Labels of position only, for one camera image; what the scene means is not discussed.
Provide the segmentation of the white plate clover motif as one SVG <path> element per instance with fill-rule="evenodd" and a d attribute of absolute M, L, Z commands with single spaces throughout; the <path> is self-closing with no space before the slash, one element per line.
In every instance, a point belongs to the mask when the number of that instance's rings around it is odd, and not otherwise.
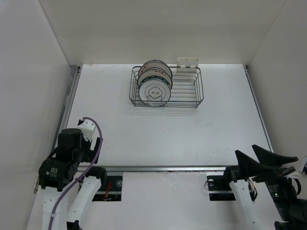
<path fill-rule="evenodd" d="M 160 107 L 169 101 L 171 90 L 160 80 L 149 80 L 140 86 L 139 97 L 148 106 Z"/>

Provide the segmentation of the green rimmed lettered plate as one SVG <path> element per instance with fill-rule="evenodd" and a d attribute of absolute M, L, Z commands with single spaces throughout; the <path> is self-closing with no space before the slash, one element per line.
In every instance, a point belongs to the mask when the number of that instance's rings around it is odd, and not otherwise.
<path fill-rule="evenodd" d="M 172 78 L 168 74 L 162 74 L 159 72 L 143 73 L 138 79 L 138 86 L 142 86 L 145 82 L 149 80 L 160 80 L 164 82 L 170 89 L 172 89 L 173 87 Z"/>

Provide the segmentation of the orange sunburst plate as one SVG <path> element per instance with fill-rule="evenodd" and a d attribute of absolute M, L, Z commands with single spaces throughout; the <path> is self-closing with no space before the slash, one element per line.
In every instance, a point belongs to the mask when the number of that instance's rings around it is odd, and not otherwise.
<path fill-rule="evenodd" d="M 140 68 L 140 70 L 145 71 L 149 68 L 161 68 L 164 71 L 170 70 L 169 66 L 165 62 L 158 60 L 158 59 L 152 59 L 152 60 L 145 62 Z"/>
<path fill-rule="evenodd" d="M 167 72 L 166 70 L 164 70 L 162 68 L 158 68 L 158 67 L 141 69 L 139 71 L 138 81 L 141 82 L 146 77 L 153 76 L 153 75 L 163 77 L 168 81 L 172 81 L 172 75 L 169 72 Z"/>

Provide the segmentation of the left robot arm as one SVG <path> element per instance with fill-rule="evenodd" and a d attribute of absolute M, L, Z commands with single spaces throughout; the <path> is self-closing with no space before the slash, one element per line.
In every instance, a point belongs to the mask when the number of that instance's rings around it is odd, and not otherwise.
<path fill-rule="evenodd" d="M 41 164 L 44 230 L 80 230 L 98 190 L 107 186 L 107 171 L 97 166 L 102 147 L 101 129 L 67 128 L 58 145 Z"/>

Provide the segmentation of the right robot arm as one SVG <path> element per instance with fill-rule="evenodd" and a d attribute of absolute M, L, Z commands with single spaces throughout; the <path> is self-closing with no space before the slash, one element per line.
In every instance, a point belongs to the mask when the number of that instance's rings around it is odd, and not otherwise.
<path fill-rule="evenodd" d="M 307 201 L 299 198 L 305 176 L 292 163 L 296 156 L 283 156 L 258 145 L 252 146 L 256 159 L 235 151 L 237 165 L 227 166 L 222 183 L 231 189 L 247 230 L 266 230 L 265 219 L 279 217 L 276 230 L 305 230 Z"/>

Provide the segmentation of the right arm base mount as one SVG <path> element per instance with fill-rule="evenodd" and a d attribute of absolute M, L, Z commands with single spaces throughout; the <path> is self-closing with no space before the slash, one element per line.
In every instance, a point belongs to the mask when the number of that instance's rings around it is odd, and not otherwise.
<path fill-rule="evenodd" d="M 233 191 L 224 180 L 223 172 L 208 172 L 206 178 L 204 187 L 209 192 L 210 201 L 235 201 Z"/>

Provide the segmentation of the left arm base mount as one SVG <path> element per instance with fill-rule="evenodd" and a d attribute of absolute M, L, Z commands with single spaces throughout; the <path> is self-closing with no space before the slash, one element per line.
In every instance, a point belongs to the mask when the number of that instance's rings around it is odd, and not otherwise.
<path fill-rule="evenodd" d="M 106 183 L 94 195 L 93 202 L 118 202 L 122 198 L 123 174 L 108 173 Z"/>

